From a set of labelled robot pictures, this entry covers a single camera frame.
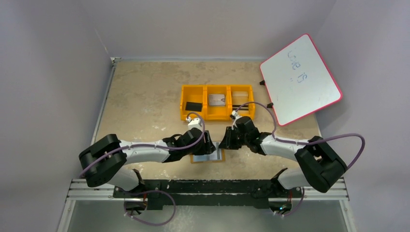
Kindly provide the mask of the striped card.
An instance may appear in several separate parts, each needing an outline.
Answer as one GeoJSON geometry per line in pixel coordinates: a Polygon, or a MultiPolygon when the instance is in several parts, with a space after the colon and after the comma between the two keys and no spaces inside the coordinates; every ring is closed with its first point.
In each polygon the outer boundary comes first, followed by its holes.
{"type": "Polygon", "coordinates": [[[216,160],[220,161],[223,160],[223,152],[222,149],[219,148],[219,142],[215,142],[215,147],[216,147],[216,160]]]}

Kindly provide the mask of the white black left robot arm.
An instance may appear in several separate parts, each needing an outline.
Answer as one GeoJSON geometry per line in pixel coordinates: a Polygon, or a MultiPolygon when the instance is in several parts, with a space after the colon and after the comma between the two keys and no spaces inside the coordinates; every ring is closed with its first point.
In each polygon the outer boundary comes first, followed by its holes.
{"type": "Polygon", "coordinates": [[[150,143],[129,142],[109,134],[79,154],[83,169],[80,177],[90,188],[111,184],[130,191],[142,184],[142,178],[138,171],[128,170],[125,165],[169,163],[188,155],[203,156],[215,151],[208,131],[197,128],[150,143]]]}

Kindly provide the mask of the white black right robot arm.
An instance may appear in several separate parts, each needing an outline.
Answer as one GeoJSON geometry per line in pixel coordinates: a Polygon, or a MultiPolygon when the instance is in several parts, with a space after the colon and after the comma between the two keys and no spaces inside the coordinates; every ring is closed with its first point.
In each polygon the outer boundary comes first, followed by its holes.
{"type": "Polygon", "coordinates": [[[251,152],[263,156],[278,156],[298,163],[297,168],[283,168],[271,180],[281,189],[313,187],[326,193],[348,167],[322,137],[297,141],[276,137],[271,132],[260,132],[248,116],[238,118],[226,128],[219,148],[239,150],[246,146],[251,152]]]}

